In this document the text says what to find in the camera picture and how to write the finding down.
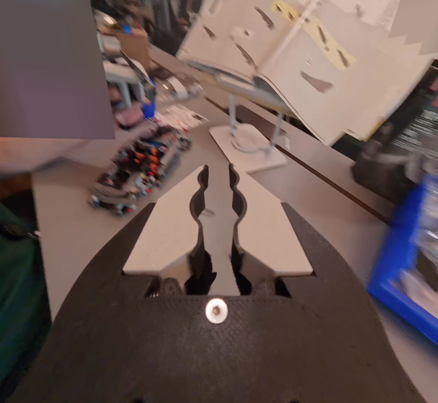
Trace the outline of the brown cardboard box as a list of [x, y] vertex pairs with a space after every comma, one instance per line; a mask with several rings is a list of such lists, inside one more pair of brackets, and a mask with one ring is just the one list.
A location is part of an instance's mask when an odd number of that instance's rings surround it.
[[131, 34], [116, 30], [114, 34], [120, 42], [121, 50], [148, 71], [151, 62], [148, 34], [142, 29], [134, 29]]

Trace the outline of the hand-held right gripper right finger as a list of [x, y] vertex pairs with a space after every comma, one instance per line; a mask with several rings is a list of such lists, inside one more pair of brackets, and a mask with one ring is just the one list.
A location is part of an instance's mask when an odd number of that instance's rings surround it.
[[289, 295], [284, 278], [314, 274], [285, 204], [241, 168], [229, 165], [233, 226], [231, 265], [240, 295], [266, 287]]

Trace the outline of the person's green shirt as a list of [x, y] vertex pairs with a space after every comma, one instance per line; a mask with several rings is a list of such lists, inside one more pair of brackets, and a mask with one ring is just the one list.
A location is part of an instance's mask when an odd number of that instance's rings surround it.
[[46, 330], [50, 310], [39, 235], [0, 208], [0, 378], [3, 383]]

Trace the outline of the dark lego set box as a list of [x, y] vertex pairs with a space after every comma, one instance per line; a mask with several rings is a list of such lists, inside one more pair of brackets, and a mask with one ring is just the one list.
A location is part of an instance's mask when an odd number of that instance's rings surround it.
[[351, 171], [353, 180], [399, 203], [437, 159], [438, 61], [433, 60], [404, 102], [366, 141]]

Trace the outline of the instruction booklet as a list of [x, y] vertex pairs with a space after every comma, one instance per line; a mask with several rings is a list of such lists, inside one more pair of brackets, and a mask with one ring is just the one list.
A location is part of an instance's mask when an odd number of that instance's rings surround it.
[[202, 0], [177, 58], [273, 94], [319, 140], [366, 140], [437, 53], [329, 0]]

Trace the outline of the lego sticker sheet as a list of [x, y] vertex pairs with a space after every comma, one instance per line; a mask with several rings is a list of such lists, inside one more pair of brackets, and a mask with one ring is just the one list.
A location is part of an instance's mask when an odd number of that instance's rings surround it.
[[185, 132], [189, 132], [208, 122], [208, 119], [181, 104], [157, 110], [154, 120], [159, 126], [169, 126]]

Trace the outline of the white stand with metal arms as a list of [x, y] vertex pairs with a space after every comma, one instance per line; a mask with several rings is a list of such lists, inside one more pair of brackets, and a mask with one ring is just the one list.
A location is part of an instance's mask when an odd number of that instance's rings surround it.
[[286, 157], [276, 148], [285, 113], [277, 112], [276, 126], [267, 139], [254, 125], [238, 123], [233, 93], [228, 110], [228, 125], [211, 127], [209, 133], [231, 165], [249, 174], [286, 165]]

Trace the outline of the clear bag of lego parts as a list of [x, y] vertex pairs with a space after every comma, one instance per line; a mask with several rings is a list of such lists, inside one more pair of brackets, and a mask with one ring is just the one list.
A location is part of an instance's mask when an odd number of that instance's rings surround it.
[[198, 80], [190, 75], [171, 75], [156, 82], [157, 100], [163, 104], [175, 103], [198, 97], [203, 88]]

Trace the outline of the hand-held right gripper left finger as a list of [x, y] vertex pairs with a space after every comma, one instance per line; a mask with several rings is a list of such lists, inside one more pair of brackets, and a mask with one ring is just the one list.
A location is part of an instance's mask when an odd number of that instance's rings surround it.
[[199, 218], [208, 186], [209, 167], [202, 165], [151, 204], [150, 216], [124, 264], [124, 275], [173, 279], [186, 294], [209, 293], [216, 273]]

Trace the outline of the grey black lego car model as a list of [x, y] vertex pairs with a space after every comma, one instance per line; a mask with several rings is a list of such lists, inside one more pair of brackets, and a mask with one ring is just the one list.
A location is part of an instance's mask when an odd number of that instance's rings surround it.
[[118, 149], [109, 169], [90, 189], [89, 204], [123, 216], [136, 209], [146, 197], [166, 181], [191, 148], [187, 129], [152, 124], [138, 137]]

